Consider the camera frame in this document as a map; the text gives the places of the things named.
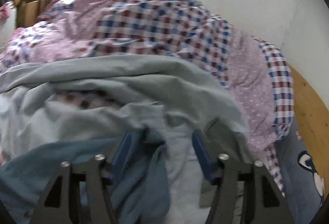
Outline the dark teal fleece garment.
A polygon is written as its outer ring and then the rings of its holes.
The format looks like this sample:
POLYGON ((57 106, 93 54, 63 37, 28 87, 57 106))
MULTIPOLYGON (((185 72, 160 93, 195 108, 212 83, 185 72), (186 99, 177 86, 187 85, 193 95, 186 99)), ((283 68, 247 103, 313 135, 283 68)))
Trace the dark teal fleece garment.
MULTIPOLYGON (((1 167, 1 223, 30 223, 31 216, 49 180, 63 161, 90 160, 107 147, 116 148, 122 138, 59 141, 18 156, 1 167)), ((161 223, 169 212, 168 176, 164 140, 155 134, 132 133, 129 159, 110 202, 117 223, 161 223)), ((80 183, 84 223, 92 223, 86 185, 80 183)))

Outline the light grey-blue garment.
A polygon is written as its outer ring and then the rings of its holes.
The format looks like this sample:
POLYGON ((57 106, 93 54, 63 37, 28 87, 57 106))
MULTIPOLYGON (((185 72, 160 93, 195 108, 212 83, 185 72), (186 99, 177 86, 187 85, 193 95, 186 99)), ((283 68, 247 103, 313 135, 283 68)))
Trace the light grey-blue garment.
POLYGON ((204 223, 206 185, 191 144, 207 131, 247 156, 246 117, 218 80, 174 57, 117 55, 1 73, 1 201, 28 223, 64 161, 80 163, 134 134, 132 157, 111 202, 119 223, 204 223))

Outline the blue cartoon pillow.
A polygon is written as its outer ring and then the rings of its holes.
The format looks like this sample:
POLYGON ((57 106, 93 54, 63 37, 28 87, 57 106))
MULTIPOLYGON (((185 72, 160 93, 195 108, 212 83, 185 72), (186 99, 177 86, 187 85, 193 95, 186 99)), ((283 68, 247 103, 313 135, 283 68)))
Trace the blue cartoon pillow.
POLYGON ((310 223, 324 202, 323 182, 293 120, 288 135, 274 146, 283 177, 285 199, 295 223, 310 223))

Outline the plaid purple quilt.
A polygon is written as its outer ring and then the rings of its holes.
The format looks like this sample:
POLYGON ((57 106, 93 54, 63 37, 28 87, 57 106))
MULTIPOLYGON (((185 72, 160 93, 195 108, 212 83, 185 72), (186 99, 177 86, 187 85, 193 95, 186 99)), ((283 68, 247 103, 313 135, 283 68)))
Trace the plaid purple quilt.
POLYGON ((247 114, 249 145, 279 189, 274 148, 293 121, 293 80, 279 49, 212 14, 198 0, 54 0, 12 34, 1 71, 121 53, 187 60, 216 78, 247 114))

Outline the pink cloth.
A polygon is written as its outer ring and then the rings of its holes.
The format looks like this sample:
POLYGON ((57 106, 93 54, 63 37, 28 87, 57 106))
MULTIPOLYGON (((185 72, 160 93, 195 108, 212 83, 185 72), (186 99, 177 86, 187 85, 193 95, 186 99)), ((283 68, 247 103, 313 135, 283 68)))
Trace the pink cloth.
POLYGON ((7 19, 10 17, 11 14, 11 1, 3 4, 0 7, 0 20, 7 19))

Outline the wooden chair with boxes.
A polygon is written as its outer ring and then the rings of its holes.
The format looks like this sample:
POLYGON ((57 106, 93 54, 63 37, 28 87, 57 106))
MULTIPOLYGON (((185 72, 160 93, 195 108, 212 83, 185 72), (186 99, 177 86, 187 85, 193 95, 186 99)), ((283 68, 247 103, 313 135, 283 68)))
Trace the wooden chair with boxes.
POLYGON ((37 22, 37 17, 43 13, 51 0, 13 0, 16 7, 16 27, 30 27, 37 22))

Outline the wooden bed frame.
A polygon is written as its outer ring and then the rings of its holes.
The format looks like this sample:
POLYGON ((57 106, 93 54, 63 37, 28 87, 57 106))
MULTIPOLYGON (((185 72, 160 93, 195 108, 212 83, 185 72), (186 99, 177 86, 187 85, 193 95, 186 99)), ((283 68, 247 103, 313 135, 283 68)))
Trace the wooden bed frame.
POLYGON ((311 85, 292 67, 294 112, 299 128, 328 193, 328 109, 311 85))

